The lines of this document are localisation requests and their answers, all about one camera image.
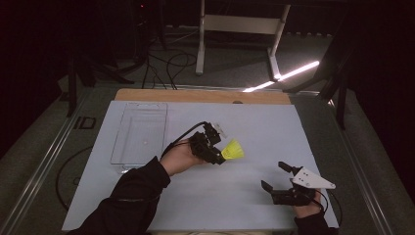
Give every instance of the human arm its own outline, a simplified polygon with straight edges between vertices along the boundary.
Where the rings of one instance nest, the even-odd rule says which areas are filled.
[[[296,214],[294,219],[299,231],[299,235],[335,235],[338,234],[338,229],[329,227],[324,212],[321,207],[316,204],[320,203],[321,193],[316,190],[314,201],[307,206],[293,207]]]
[[[160,161],[154,157],[146,165],[125,173],[111,196],[69,235],[145,233],[156,214],[162,189],[170,183],[170,176],[203,162],[193,156],[186,141],[179,142]]]

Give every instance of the white tabletop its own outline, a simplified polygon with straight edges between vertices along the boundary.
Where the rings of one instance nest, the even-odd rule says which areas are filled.
[[[120,178],[117,167],[111,164],[111,157],[128,103],[140,102],[111,102],[70,205],[64,231],[79,227],[101,200],[110,196]],[[265,180],[274,189],[291,188],[289,179],[293,176],[278,167],[280,161],[304,166],[319,174],[296,108],[292,105],[167,102],[164,146],[201,121],[219,123],[228,136],[216,145],[219,150],[235,138],[241,143],[245,157],[221,165],[198,165],[174,175],[161,195],[149,230],[295,228],[291,207],[273,205],[271,196],[261,188],[260,180]],[[326,220],[329,226],[338,227],[330,203]]]

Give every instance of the cable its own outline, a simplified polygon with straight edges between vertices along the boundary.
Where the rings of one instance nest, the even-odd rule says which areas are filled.
[[[195,31],[193,31],[193,32],[191,32],[191,33],[181,33],[181,34],[185,34],[185,35],[184,35],[184,36],[182,36],[182,37],[179,37],[179,38],[175,39],[174,41],[167,42],[167,43],[165,43],[165,44],[173,44],[174,42],[178,42],[178,41],[180,41],[180,40],[182,40],[182,39],[184,39],[184,38],[186,38],[186,37],[189,37],[189,36],[191,36],[191,35],[193,35],[193,34],[196,34],[196,33],[198,33],[198,32],[199,32],[199,30],[195,30]]]
[[[327,200],[326,196],[322,194],[319,190],[316,190],[316,192],[323,196],[324,200],[326,201],[326,209],[324,210],[324,213],[326,213],[327,209],[329,208],[329,200]]]
[[[170,151],[172,148],[180,145],[177,144],[177,142],[179,142],[181,139],[183,139],[183,137],[185,137],[186,135],[188,135],[191,131],[193,131],[194,129],[196,129],[197,127],[204,125],[204,124],[208,124],[206,121],[202,121],[199,122],[197,124],[195,124],[193,127],[191,127],[189,130],[187,130],[186,132],[184,132],[182,135],[180,135],[176,140],[174,140],[173,142],[171,142],[162,152],[161,157],[163,157],[168,151]]]
[[[327,190],[327,192],[335,199],[337,205],[339,206],[339,211],[340,211],[340,218],[339,218],[339,227],[342,226],[343,223],[343,209],[342,206],[340,205],[339,200],[336,198],[336,196],[329,190]]]
[[[116,73],[119,73],[119,74],[125,74],[125,73],[128,73],[128,72],[136,71],[136,70],[140,69],[144,65],[144,63],[146,62],[146,60],[147,60],[147,58],[144,61],[137,61],[137,62],[135,62],[135,64],[132,65],[132,66],[125,67],[125,68],[122,68],[122,69],[119,69],[119,70],[114,70],[114,71]]]
[[[147,73],[149,72],[149,58],[146,59],[146,72],[144,73],[143,83],[141,83],[141,89],[144,89],[144,84],[146,83]]]
[[[62,164],[62,166],[59,168],[59,171],[58,171],[58,173],[57,173],[57,175],[56,175],[56,178],[55,178],[55,192],[56,192],[56,195],[58,196],[58,200],[59,200],[59,202],[62,204],[62,206],[65,208],[65,210],[69,210],[69,207],[68,207],[68,205],[64,202],[64,200],[62,199],[62,195],[61,195],[61,192],[60,192],[60,190],[59,190],[59,179],[60,179],[60,177],[61,177],[61,173],[62,173],[62,170],[65,168],[65,166],[71,161],[71,160],[73,160],[75,157],[77,157],[77,156],[79,156],[80,154],[82,154],[83,152],[85,152],[85,151],[87,151],[87,150],[89,150],[89,149],[92,149],[92,146],[89,146],[89,147],[86,147],[86,148],[84,148],[84,149],[82,149],[82,150],[80,150],[80,151],[78,151],[77,153],[75,153],[74,155],[72,155],[72,156],[70,156],[63,164]]]
[[[151,71],[154,74],[154,76],[153,76],[153,87],[156,86],[156,78],[157,78],[158,81],[164,86],[164,89],[167,89],[166,86],[165,86],[165,84],[164,84],[164,82],[159,77],[158,71],[157,71],[156,67],[154,67],[154,66],[152,66],[150,64],[150,57],[155,58],[155,59],[157,59],[159,61],[162,61],[162,62],[165,62],[166,63],[166,68],[165,68],[166,69],[166,73],[167,73],[168,79],[170,81],[171,88],[173,90],[177,90],[177,87],[176,87],[176,85],[174,83],[174,79],[177,77],[177,75],[180,74],[181,72],[183,72],[187,67],[190,67],[190,66],[193,66],[193,65],[196,64],[196,56],[195,55],[192,55],[190,53],[186,53],[185,51],[179,50],[179,49],[170,49],[168,51],[178,51],[180,53],[179,54],[176,54],[176,55],[173,55],[167,61],[164,60],[164,59],[162,59],[162,58],[160,58],[160,57],[157,57],[157,56],[152,55],[152,54],[149,53],[149,59],[147,61],[146,73],[145,73],[145,76],[144,76],[144,79],[143,79],[142,88],[144,88],[144,85],[145,85],[145,82],[146,82],[146,79],[147,79],[147,75],[148,75],[148,69],[150,68]],[[176,64],[176,63],[173,63],[172,62],[172,60],[174,60],[174,59],[176,59],[177,57],[180,57],[180,56],[186,56],[186,62],[185,62],[185,64],[180,65],[180,64]],[[180,67],[180,70],[178,72],[176,72],[175,74],[171,74],[171,72],[170,72],[170,67],[171,66]]]
[[[320,207],[320,210],[323,211],[324,213],[326,212],[326,210],[324,209],[323,205],[321,205],[321,203],[317,202],[315,199],[310,199],[314,204],[316,204],[318,207]]]

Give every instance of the white plastic part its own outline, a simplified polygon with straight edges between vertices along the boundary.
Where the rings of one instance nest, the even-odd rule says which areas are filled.
[[[268,48],[268,59],[269,59],[269,65],[271,66],[272,78],[275,81],[278,81],[281,78],[281,73],[280,73],[280,70],[278,69],[277,59],[275,58],[275,54],[271,52],[271,48]]]
[[[213,124],[213,128],[217,131],[217,133],[219,133],[223,138],[228,138],[228,136],[225,134],[225,132],[222,130],[222,128],[220,128],[219,123],[214,123]]]
[[[318,174],[311,172],[306,168],[302,168],[299,173],[296,174],[291,181],[295,184],[303,186],[305,188],[323,188],[323,189],[335,189],[336,185],[327,179],[321,177]]]

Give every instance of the fluorescent light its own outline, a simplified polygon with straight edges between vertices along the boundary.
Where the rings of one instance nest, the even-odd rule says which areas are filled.
[[[316,61],[316,62],[313,62],[313,63],[308,64],[306,66],[303,66],[299,69],[292,70],[289,73],[282,75],[279,80],[284,80],[285,78],[288,78],[290,76],[294,76],[296,74],[299,74],[300,72],[308,71],[309,69],[312,69],[312,68],[318,66],[319,64],[320,64],[320,62]]]
[[[260,84],[259,86],[247,88],[247,89],[244,90],[244,92],[253,92],[253,91],[257,90],[257,89],[265,88],[265,87],[270,86],[270,85],[272,85],[274,83],[275,82],[273,82],[273,81],[267,81],[267,82],[265,82],[263,84]]]
[[[320,64],[320,62],[316,61],[316,62],[313,62],[313,63],[308,64],[306,66],[303,66],[303,67],[301,67],[299,69],[292,70],[292,71],[290,71],[287,74],[284,74],[284,75],[278,74],[278,77],[275,77],[275,78],[277,78],[278,81],[281,81],[281,80],[284,80],[285,78],[288,78],[290,76],[294,76],[296,74],[299,74],[300,72],[308,71],[309,69],[312,69],[312,68],[318,66],[319,64]],[[259,86],[247,88],[243,92],[253,92],[255,90],[262,89],[262,88],[265,88],[267,86],[270,86],[270,85],[272,85],[274,83],[275,83],[274,81],[267,81],[267,82],[265,82],[263,84],[260,84]]]

